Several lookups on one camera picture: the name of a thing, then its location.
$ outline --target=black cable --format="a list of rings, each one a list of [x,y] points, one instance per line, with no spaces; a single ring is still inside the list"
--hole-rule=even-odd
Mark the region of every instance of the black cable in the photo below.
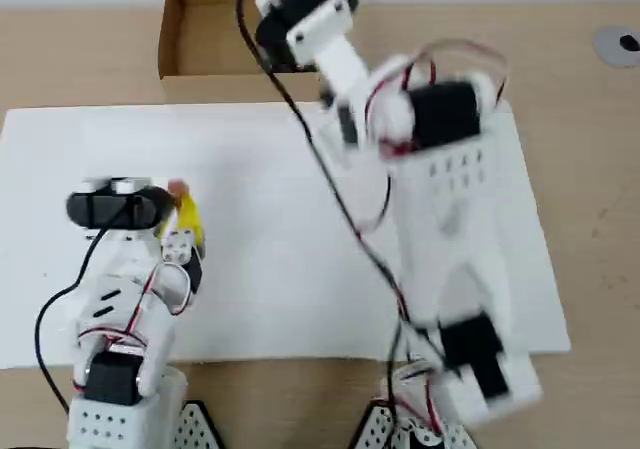
[[[309,124],[305,120],[304,116],[302,115],[302,112],[300,111],[300,109],[298,108],[298,105],[293,100],[293,97],[291,96],[291,94],[289,94],[287,89],[284,87],[284,84],[280,81],[280,79],[278,79],[278,77],[273,73],[273,70],[271,69],[271,67],[269,67],[267,62],[262,58],[262,55],[260,54],[258,47],[256,46],[255,42],[253,41],[253,38],[249,34],[249,30],[247,29],[247,24],[245,22],[244,0],[236,0],[236,20],[237,20],[238,29],[240,30],[242,39],[244,39],[244,42],[247,48],[249,49],[249,51],[251,52],[251,54],[253,55],[253,58],[256,60],[256,62],[258,63],[260,68],[263,70],[263,72],[267,75],[267,77],[271,80],[271,83],[273,84],[275,89],[280,93],[280,96],[282,97],[284,102],[287,103],[287,105],[295,115],[296,119],[302,126],[309,149],[311,149],[311,153],[313,154],[314,159],[318,163],[318,166],[320,167],[320,170],[322,171],[324,178],[329,184],[329,188],[331,189],[331,192],[333,193],[336,203],[340,208],[340,212],[342,213],[345,220],[347,221],[347,225],[349,226],[349,229],[355,236],[358,242],[358,245],[364,251],[364,253],[368,256],[369,260],[378,269],[378,271],[380,272],[384,280],[387,282],[387,284],[391,287],[391,289],[395,293],[396,298],[398,300],[398,304],[400,306],[401,317],[403,320],[409,322],[410,316],[406,310],[406,305],[404,303],[404,297],[402,296],[402,291],[397,281],[395,280],[395,277],[393,276],[391,269],[389,269],[387,264],[373,251],[371,247],[369,247],[369,245],[362,239],[362,237],[360,237],[356,223],[351,217],[351,214],[349,213],[349,210],[347,209],[347,206],[344,200],[342,199],[340,192],[338,191],[337,184],[334,181],[333,176],[331,175],[331,172],[329,171],[327,163],[324,161],[322,155],[320,154],[320,151],[318,150],[315,143],[313,142],[313,136],[311,134],[311,129],[309,128]]]
[[[36,318],[36,324],[35,324],[35,329],[34,329],[34,346],[35,346],[35,352],[36,352],[36,359],[38,360],[38,366],[40,367],[40,370],[42,371],[42,375],[44,376],[44,378],[46,379],[47,383],[49,384],[49,387],[51,388],[51,391],[56,396],[56,399],[58,399],[58,402],[60,402],[60,405],[62,406],[62,409],[64,410],[65,414],[67,414],[67,415],[69,414],[69,404],[67,403],[67,401],[65,400],[64,396],[60,392],[60,389],[58,389],[58,386],[56,385],[55,381],[53,380],[53,377],[51,377],[51,373],[49,372],[49,369],[47,368],[47,365],[45,364],[44,359],[42,357],[42,348],[41,348],[41,344],[40,344],[40,329],[41,329],[41,326],[42,326],[42,320],[44,319],[45,313],[49,310],[49,308],[51,307],[51,305],[54,302],[56,302],[61,297],[66,296],[67,294],[69,294],[70,292],[72,292],[72,291],[74,291],[75,289],[78,288],[78,286],[82,282],[82,278],[84,277],[85,272],[87,272],[87,267],[89,266],[89,261],[91,259],[91,256],[93,255],[93,252],[96,250],[96,247],[98,246],[98,243],[104,237],[104,235],[107,233],[107,231],[109,231],[109,229],[111,229],[111,227],[116,222],[118,217],[120,217],[120,215],[126,209],[128,209],[128,207],[129,207],[128,204],[125,204],[124,206],[122,206],[122,208],[118,212],[116,212],[116,214],[114,214],[111,219],[109,219],[107,221],[107,223],[105,224],[105,227],[100,229],[100,232],[98,232],[98,235],[93,239],[93,241],[91,241],[91,244],[89,245],[89,249],[87,249],[87,252],[86,252],[86,254],[84,256],[84,260],[82,261],[82,265],[80,266],[80,272],[78,273],[78,277],[76,278],[76,281],[73,284],[71,284],[69,287],[67,287],[66,289],[63,289],[63,290],[55,293],[53,296],[51,296],[49,298],[49,300],[47,302],[45,302],[44,306],[42,306],[42,308],[40,309],[40,313],[38,314],[38,317]]]
[[[387,213],[389,212],[389,203],[391,202],[391,188],[393,186],[393,179],[390,174],[387,174],[387,193],[384,196],[384,202],[382,203],[382,209],[378,213],[378,217],[375,218],[374,221],[367,222],[365,224],[360,224],[360,234],[374,232],[378,230],[378,228],[384,222]]]
[[[386,367],[389,408],[393,417],[393,426],[390,434],[391,436],[395,432],[397,428],[397,423],[398,423],[398,415],[397,415],[395,397],[393,392],[393,365],[395,362],[395,356],[396,356],[398,346],[400,344],[400,338],[402,335],[402,323],[406,322],[413,327],[413,325],[411,324],[411,317],[409,315],[409,311],[407,309],[406,302],[402,294],[402,290],[400,289],[400,286],[397,283],[391,269],[382,260],[382,258],[380,258],[361,237],[360,231],[358,230],[358,227],[356,226],[355,221],[351,217],[351,214],[349,213],[349,210],[347,209],[347,206],[344,200],[342,199],[342,196],[340,195],[337,184],[333,179],[331,172],[329,171],[327,163],[324,161],[322,155],[320,154],[320,151],[318,150],[318,148],[316,147],[313,141],[313,135],[311,134],[311,129],[309,128],[309,124],[305,120],[304,116],[302,115],[302,112],[300,111],[300,108],[298,107],[296,102],[293,100],[293,97],[291,96],[289,91],[287,91],[284,84],[280,81],[280,79],[278,79],[278,77],[273,72],[272,68],[268,65],[268,63],[260,54],[260,51],[256,43],[254,42],[253,38],[251,37],[251,34],[249,33],[249,30],[247,29],[247,24],[245,21],[245,14],[244,14],[244,0],[236,0],[236,22],[238,24],[238,30],[240,31],[240,35],[242,36],[242,39],[244,40],[244,43],[247,46],[247,49],[249,49],[256,63],[260,66],[262,71],[269,78],[274,88],[278,91],[278,93],[280,94],[284,102],[289,106],[294,116],[300,123],[300,126],[304,131],[307,145],[309,146],[309,149],[311,150],[311,153],[313,154],[314,159],[316,160],[318,166],[320,167],[320,170],[322,171],[322,174],[324,175],[324,178],[327,181],[327,184],[329,185],[329,188],[334,196],[334,199],[338,204],[338,208],[340,209],[340,212],[344,216],[344,219],[347,221],[347,225],[349,226],[349,229],[352,232],[352,234],[355,236],[358,245],[360,246],[362,251],[367,255],[371,263],[378,269],[381,276],[387,282],[387,284],[389,285],[389,287],[391,288],[391,290],[394,292],[396,296],[397,303],[398,303],[399,320],[398,320],[398,325],[396,327],[396,332],[394,335],[393,344],[391,346],[390,356],[389,356],[389,359],[387,360],[387,367]],[[391,197],[391,178],[389,178],[389,182],[388,182],[387,196],[385,198],[385,204],[383,206],[383,212],[381,214],[382,218],[384,218],[386,214],[388,199],[390,199],[390,197]],[[422,335],[424,336],[427,344],[429,344],[429,346],[433,349],[435,354],[440,358],[444,367],[445,368],[451,367],[446,361],[444,354],[431,341],[426,331],[423,331]]]

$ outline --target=small gray circle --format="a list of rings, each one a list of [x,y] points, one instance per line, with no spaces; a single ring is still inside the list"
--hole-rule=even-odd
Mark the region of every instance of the small gray circle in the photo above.
[[[593,47],[600,59],[610,66],[640,65],[640,33],[627,27],[603,27],[594,36]]]

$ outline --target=yellow object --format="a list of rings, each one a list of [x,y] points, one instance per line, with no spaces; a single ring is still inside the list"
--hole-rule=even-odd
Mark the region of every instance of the yellow object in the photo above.
[[[176,203],[176,208],[162,226],[159,237],[163,238],[168,231],[186,229],[193,231],[195,235],[195,245],[201,248],[200,252],[202,255],[204,252],[204,229],[202,227],[202,221],[200,220],[198,206],[189,193],[180,196],[179,201]]]
[[[204,229],[200,220],[198,206],[189,194],[180,197],[178,221],[175,229],[191,229],[196,236],[196,246],[204,246]]]

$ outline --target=mounting hole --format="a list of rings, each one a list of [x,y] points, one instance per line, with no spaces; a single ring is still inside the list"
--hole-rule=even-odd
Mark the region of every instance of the mounting hole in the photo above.
[[[640,41],[638,41],[631,34],[627,34],[626,36],[622,36],[620,38],[620,46],[629,52],[640,52]]]

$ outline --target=red wire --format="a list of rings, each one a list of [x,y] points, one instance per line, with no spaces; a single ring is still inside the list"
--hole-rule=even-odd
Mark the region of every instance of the red wire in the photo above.
[[[442,427],[440,427],[440,422],[438,422],[438,417],[436,416],[436,410],[433,407],[433,401],[431,400],[431,394],[430,394],[431,391],[429,390],[429,381],[428,380],[424,385],[424,392],[425,392],[425,396],[427,398],[427,411],[429,412],[429,419],[431,419],[431,425],[433,427],[433,430],[436,432],[436,434],[441,436],[442,435]]]
[[[126,327],[126,329],[124,331],[126,334],[129,334],[131,332],[131,329],[133,329],[133,325],[135,324],[136,318],[138,317],[138,314],[140,313],[140,305],[142,304],[142,298],[144,297],[144,295],[151,288],[151,282],[153,281],[153,276],[154,276],[155,272],[156,272],[156,268],[154,267],[153,270],[151,271],[151,274],[149,274],[149,277],[147,278],[147,282],[145,282],[145,284],[144,284],[144,288],[142,289],[142,294],[140,294],[140,299],[138,299],[138,304],[136,304],[136,307],[133,310],[133,314],[131,315],[131,319],[129,319],[129,323],[127,324],[127,327]]]
[[[131,337],[132,339],[135,339],[136,342],[140,343],[140,345],[142,345],[143,347],[147,347],[147,343],[144,342],[140,337],[136,336],[135,334],[127,333],[125,331],[121,331],[120,329],[114,329],[113,327],[106,327],[106,326],[98,326],[98,327],[92,327],[91,329],[87,329],[86,331],[83,331],[80,334],[78,334],[78,339],[81,339],[84,336],[88,336],[89,334],[93,334],[94,332],[103,332],[103,331],[113,332],[114,334],[120,334],[123,337]]]

